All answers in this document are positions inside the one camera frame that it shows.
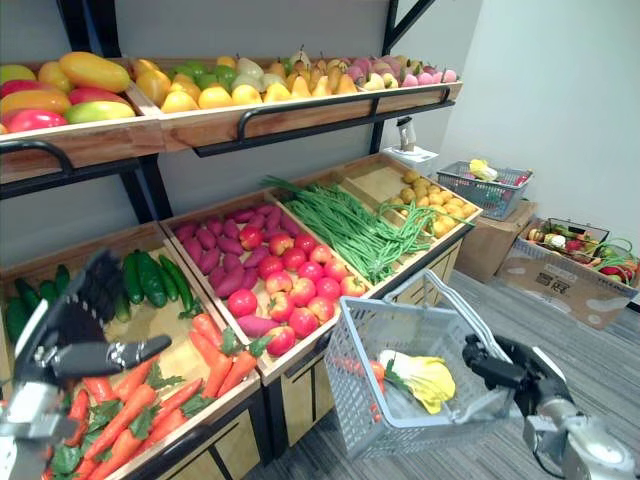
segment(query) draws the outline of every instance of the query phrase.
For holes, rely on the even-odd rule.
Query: shopping basket on floor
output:
[[[453,309],[402,305],[394,299],[422,282]],[[341,318],[325,354],[331,391],[350,458],[394,455],[476,441],[520,413],[513,390],[488,390],[462,358],[465,337],[475,333],[490,355],[509,361],[487,325],[467,302],[430,270],[424,270],[384,300],[342,297]],[[383,395],[369,360],[391,349],[443,357],[456,384],[454,397],[430,415],[407,392],[389,382]]]

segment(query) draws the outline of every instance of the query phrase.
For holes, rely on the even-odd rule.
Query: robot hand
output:
[[[629,450],[600,419],[576,408],[562,371],[542,350],[500,336],[496,340],[512,364],[490,357],[475,335],[467,337],[463,358],[488,388],[515,390],[515,402],[525,417],[524,440],[547,473],[568,480],[636,478]],[[564,476],[547,469],[540,454],[547,454]]]
[[[106,343],[103,328],[123,292],[122,271],[109,252],[97,253],[55,304],[42,300],[15,348],[13,394],[0,416],[0,479],[39,478],[49,447],[73,435],[76,423],[59,407],[70,380],[132,368],[171,344]]]

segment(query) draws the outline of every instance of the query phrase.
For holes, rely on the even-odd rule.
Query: fruit display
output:
[[[129,83],[122,66],[87,52],[68,53],[37,72],[2,65],[0,134],[134,117],[118,95]]]
[[[277,205],[183,223],[173,232],[242,331],[273,337],[267,352],[274,356],[331,320],[341,295],[366,291],[327,245]]]
[[[289,57],[261,65],[246,57],[222,56],[207,67],[197,60],[161,69],[133,61],[136,84],[164,113],[299,100],[455,82],[456,72],[438,71],[402,55],[311,61],[304,45]]]

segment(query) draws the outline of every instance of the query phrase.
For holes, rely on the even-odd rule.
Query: white wall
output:
[[[485,0],[440,166],[532,168],[541,216],[640,247],[640,2]]]

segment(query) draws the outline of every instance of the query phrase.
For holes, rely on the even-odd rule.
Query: vegetable display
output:
[[[278,334],[289,338],[278,348],[267,348],[271,354],[282,355],[296,338],[333,318],[340,295],[366,291],[328,246],[317,245],[277,205],[241,208],[202,225],[190,221],[177,225],[174,234],[248,337],[270,335],[288,322],[291,328]],[[312,301],[314,308],[306,308]]]

